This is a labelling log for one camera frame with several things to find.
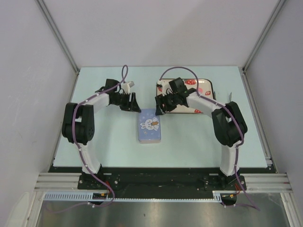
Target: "gray wall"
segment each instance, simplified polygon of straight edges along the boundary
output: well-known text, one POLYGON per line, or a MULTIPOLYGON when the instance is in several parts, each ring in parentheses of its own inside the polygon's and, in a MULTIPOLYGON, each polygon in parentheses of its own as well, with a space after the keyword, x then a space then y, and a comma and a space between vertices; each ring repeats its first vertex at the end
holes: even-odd
POLYGON ((303 1, 289 0, 248 70, 280 172, 303 211, 303 1))
POLYGON ((278 0, 45 0, 85 66, 237 65, 278 0))
POLYGON ((0 7, 0 226, 48 164, 75 74, 34 0, 0 7))

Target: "blue box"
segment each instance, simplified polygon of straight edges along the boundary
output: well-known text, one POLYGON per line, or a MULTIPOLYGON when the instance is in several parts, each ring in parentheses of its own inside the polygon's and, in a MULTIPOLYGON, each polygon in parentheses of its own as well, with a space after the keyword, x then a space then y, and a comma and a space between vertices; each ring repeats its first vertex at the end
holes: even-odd
POLYGON ((156 109, 142 109, 138 114, 138 136, 140 143, 160 143, 160 117, 155 115, 156 109))

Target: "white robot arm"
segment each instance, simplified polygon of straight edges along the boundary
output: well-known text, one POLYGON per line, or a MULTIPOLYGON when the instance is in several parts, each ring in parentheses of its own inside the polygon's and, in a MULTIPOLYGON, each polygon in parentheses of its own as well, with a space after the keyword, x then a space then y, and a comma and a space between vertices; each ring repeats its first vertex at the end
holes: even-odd
MULTIPOLYGON (((162 87, 163 93, 156 96, 157 110, 156 115, 163 115, 177 107, 177 105, 185 105, 200 110, 213 119, 214 131, 216 138, 222 145, 222 155, 220 170, 225 176, 234 175, 234 162, 236 158, 236 146, 241 143, 240 135, 236 130, 233 122, 228 122, 226 118, 229 116, 217 104, 219 102, 210 102, 200 98, 196 93, 196 89, 187 89, 181 78, 177 78, 170 82, 159 80, 157 86, 162 87)), ((241 125, 243 134, 247 132, 246 123, 242 117, 238 105, 235 102, 222 104, 233 113, 237 123, 241 125)))
MULTIPOLYGON (((77 111, 76 118, 81 117, 81 122, 75 123, 76 140, 80 146, 84 163, 94 174, 97 174, 101 167, 101 164, 96 157, 96 153, 91 149, 90 143, 88 143, 94 136, 94 114, 110 104, 118 105, 120 106, 120 109, 124 111, 141 112, 136 101, 135 93, 130 93, 130 88, 134 86, 134 82, 132 81, 121 84, 119 91, 115 89, 107 93, 99 93, 107 88, 113 87, 117 83, 119 83, 119 81, 107 79, 106 85, 96 91, 98 92, 97 95, 81 105, 77 111)), ((62 135, 71 143, 74 142, 71 125, 72 115, 76 105, 76 103, 68 103, 66 105, 62 124, 62 135)), ((90 174, 85 166, 82 166, 82 171, 86 174, 90 174)))

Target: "table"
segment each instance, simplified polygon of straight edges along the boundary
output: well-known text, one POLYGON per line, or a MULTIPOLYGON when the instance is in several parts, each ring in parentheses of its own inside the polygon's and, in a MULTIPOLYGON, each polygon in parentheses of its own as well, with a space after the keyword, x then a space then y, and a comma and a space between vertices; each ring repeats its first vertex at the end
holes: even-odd
MULTIPOLYGON (((107 78, 121 80, 122 67, 81 68, 72 102, 80 102, 105 85, 107 78)), ((156 82, 169 67, 129 67, 126 81, 133 80, 138 105, 155 108, 156 82)), ((257 128, 250 110, 238 67, 189 67, 200 79, 213 83, 218 101, 235 101, 248 126, 245 143, 240 148, 240 167, 267 167, 257 128)), ((193 78, 182 69, 171 70, 165 78, 193 78)), ((103 167, 218 167, 221 144, 214 135, 212 120, 203 114, 170 113, 160 117, 161 142, 138 141, 137 113, 108 106, 95 114, 95 135, 91 147, 103 167)), ((82 166, 75 145, 60 138, 54 167, 82 166)))

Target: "purple cable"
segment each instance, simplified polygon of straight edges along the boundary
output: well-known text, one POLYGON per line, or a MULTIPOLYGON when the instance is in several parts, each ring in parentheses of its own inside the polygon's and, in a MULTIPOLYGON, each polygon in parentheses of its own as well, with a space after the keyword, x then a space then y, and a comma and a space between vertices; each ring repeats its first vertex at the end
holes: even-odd
MULTIPOLYGON (((107 90, 98 92, 98 93, 94 94, 93 96, 87 98, 85 101, 78 103, 78 105, 76 105, 76 107, 75 107, 75 110, 74 110, 74 113, 73 113, 73 116, 72 116, 72 122, 71 122, 72 139, 73 139, 74 143, 76 144, 76 146, 77 146, 78 149, 79 149, 79 155, 80 155, 80 158, 81 158, 81 161, 82 161, 83 165, 85 166, 85 168, 87 169, 87 171, 92 175, 92 177, 94 177, 97 181, 99 181, 101 184, 103 184, 104 186, 106 186, 106 187, 112 192, 112 194, 113 194, 113 198, 112 198, 111 201, 109 201, 109 203, 100 204, 100 205, 93 204, 93 206, 95 206, 95 207, 106 207, 106 206, 110 205, 110 204, 114 201, 114 199, 115 199, 115 192, 114 192, 114 190, 113 190, 109 185, 107 185, 105 182, 103 182, 103 181, 101 181, 99 178, 97 178, 97 177, 94 175, 94 173, 93 173, 93 172, 89 169, 89 167, 87 166, 87 164, 86 164, 86 162, 85 162, 85 160, 84 160, 84 157, 83 157, 83 155, 82 155, 81 146, 79 145, 79 143, 78 143, 77 140, 76 140, 76 132, 75 132, 76 114, 77 114, 78 108, 79 108, 81 105, 83 105, 84 103, 88 102, 89 100, 93 99, 94 97, 97 97, 97 96, 99 96, 99 95, 101 95, 101 94, 103 94, 103 93, 105 93, 105 92, 107 92, 107 91, 113 90, 113 89, 115 89, 116 87, 120 86, 123 82, 125 82, 125 78, 126 78, 127 74, 128 74, 128 66, 127 66, 127 65, 124 65, 124 66, 122 67, 122 80, 121 80, 117 85, 115 85, 115 86, 113 86, 113 87, 111 87, 111 88, 109 88, 109 89, 107 89, 107 90), (125 76, 123 76, 123 72, 124 72, 124 68, 125 68, 125 67, 126 67, 126 73, 125 73, 125 76)), ((60 211, 51 211, 51 210, 49 210, 48 208, 46 208, 46 209, 47 209, 49 212, 51 212, 51 213, 58 214, 58 213, 62 213, 62 212, 68 211, 68 210, 70 210, 70 209, 72 209, 72 208, 75 208, 75 207, 77 207, 77 206, 84 205, 84 204, 87 204, 87 203, 86 203, 86 202, 77 203, 77 204, 75 204, 75 205, 73 205, 73 206, 71 206, 71 207, 69 207, 69 208, 66 208, 66 209, 60 210, 60 211)))
POLYGON ((234 164, 234 171, 235 171, 235 175, 236 175, 236 178, 237 178, 237 181, 242 189, 242 191, 244 192, 246 198, 251 202, 252 205, 249 205, 249 204, 238 204, 238 205, 235 205, 235 206, 247 206, 247 207, 252 207, 252 208, 255 208, 257 209, 258 211, 261 211, 260 208, 253 202, 253 200, 249 197, 249 195, 247 194, 247 192, 245 191, 243 185, 241 184, 241 181, 239 179, 239 176, 238 176, 238 173, 237 173, 237 164, 238 164, 238 159, 239 159, 239 146, 241 146, 243 143, 244 143, 244 135, 236 121, 236 119, 234 118, 234 116, 232 115, 232 113, 222 104, 220 103, 217 103, 215 100, 213 99, 210 99, 208 97, 205 97, 205 96, 202 96, 199 94, 199 79, 198 79, 198 76, 192 71, 190 70, 189 68, 186 68, 186 67, 183 67, 183 66, 175 66, 175 67, 171 67, 169 69, 167 69, 164 73, 162 73, 161 77, 160 77, 160 80, 163 78, 163 76, 165 75, 165 73, 167 73, 168 71, 170 70, 173 70, 173 69, 184 69, 184 70, 187 70, 187 71, 190 71, 196 78, 197 80, 197 88, 196 88, 196 92, 197 92, 197 95, 202 98, 202 99, 205 99, 221 108, 223 108, 227 113, 228 115, 231 117, 232 121, 234 122, 239 134, 240 134, 240 137, 241 137, 241 143, 238 144, 236 146, 236 159, 235 159, 235 164, 234 164))

